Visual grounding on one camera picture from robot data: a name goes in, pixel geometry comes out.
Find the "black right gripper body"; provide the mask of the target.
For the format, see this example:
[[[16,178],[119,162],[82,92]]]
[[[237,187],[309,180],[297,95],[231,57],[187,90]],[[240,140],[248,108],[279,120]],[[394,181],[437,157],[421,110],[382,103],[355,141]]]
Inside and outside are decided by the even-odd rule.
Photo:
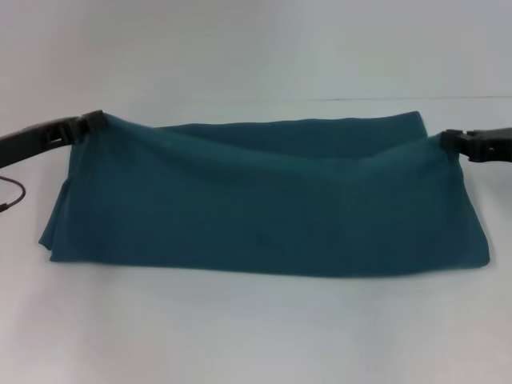
[[[511,128],[466,132],[464,155],[471,162],[511,162]]]

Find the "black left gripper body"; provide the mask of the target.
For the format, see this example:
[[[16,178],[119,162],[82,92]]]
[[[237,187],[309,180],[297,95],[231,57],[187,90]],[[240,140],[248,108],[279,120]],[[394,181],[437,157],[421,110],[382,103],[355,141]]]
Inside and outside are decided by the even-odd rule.
[[[1,136],[1,168],[79,142],[79,117],[60,118]]]

